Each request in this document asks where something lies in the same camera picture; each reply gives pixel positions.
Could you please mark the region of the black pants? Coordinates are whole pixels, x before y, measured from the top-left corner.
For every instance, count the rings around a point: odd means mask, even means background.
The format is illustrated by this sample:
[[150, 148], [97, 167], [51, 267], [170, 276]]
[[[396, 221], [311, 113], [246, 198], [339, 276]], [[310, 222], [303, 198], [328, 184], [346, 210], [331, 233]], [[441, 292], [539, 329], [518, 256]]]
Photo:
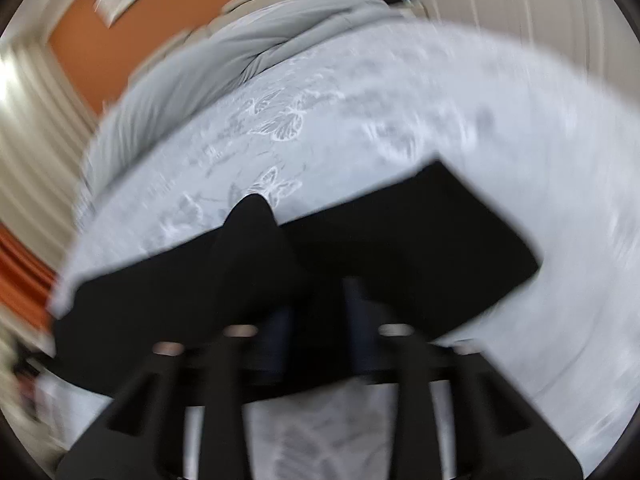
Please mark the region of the black pants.
[[112, 396], [154, 344], [206, 344], [253, 325], [255, 399], [355, 375], [383, 313], [434, 340], [531, 280], [526, 240], [442, 162], [278, 223], [257, 194], [224, 224], [90, 280], [53, 325], [52, 372]]

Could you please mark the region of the grey duvet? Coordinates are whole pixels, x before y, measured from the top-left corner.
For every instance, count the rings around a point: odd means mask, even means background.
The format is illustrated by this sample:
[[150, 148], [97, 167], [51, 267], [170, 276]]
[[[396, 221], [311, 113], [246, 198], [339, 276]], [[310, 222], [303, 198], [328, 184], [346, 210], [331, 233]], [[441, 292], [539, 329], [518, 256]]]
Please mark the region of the grey duvet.
[[284, 0], [164, 58], [102, 117], [82, 160], [76, 226], [139, 158], [204, 108], [323, 41], [400, 16], [383, 0]]

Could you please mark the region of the cream curtain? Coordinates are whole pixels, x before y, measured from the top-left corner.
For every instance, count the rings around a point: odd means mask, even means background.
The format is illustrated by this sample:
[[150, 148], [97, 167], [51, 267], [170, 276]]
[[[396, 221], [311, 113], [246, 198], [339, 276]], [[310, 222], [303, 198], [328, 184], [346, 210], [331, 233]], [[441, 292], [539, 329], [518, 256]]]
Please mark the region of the cream curtain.
[[96, 115], [49, 46], [34, 37], [1, 46], [1, 222], [55, 270], [74, 238], [82, 155]]

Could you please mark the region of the butterfly print bed sheet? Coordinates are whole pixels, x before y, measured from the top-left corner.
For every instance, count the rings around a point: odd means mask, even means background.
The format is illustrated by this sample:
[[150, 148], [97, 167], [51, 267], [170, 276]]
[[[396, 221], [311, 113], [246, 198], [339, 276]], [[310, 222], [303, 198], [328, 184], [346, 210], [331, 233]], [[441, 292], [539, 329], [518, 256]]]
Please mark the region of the butterfly print bed sheet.
[[220, 226], [244, 196], [294, 220], [441, 158], [533, 239], [540, 274], [454, 338], [484, 344], [585, 471], [639, 404], [639, 111], [489, 32], [422, 20], [345, 32], [155, 144], [77, 226], [49, 302]]

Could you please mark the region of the white wardrobe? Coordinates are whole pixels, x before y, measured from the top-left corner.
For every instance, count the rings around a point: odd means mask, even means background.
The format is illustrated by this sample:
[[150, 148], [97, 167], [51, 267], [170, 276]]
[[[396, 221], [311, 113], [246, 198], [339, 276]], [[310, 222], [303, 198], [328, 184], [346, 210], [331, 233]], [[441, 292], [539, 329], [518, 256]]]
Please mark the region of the white wardrobe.
[[624, 0], [418, 0], [427, 16], [510, 35], [590, 70], [639, 59]]

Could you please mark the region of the orange curtain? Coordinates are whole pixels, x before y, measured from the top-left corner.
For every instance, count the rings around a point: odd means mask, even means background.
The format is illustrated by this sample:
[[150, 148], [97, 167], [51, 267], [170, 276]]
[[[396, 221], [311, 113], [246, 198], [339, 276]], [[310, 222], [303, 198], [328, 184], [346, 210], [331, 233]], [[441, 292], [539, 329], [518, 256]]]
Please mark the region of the orange curtain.
[[47, 302], [55, 273], [5, 226], [0, 230], [1, 303], [33, 328], [48, 332]]

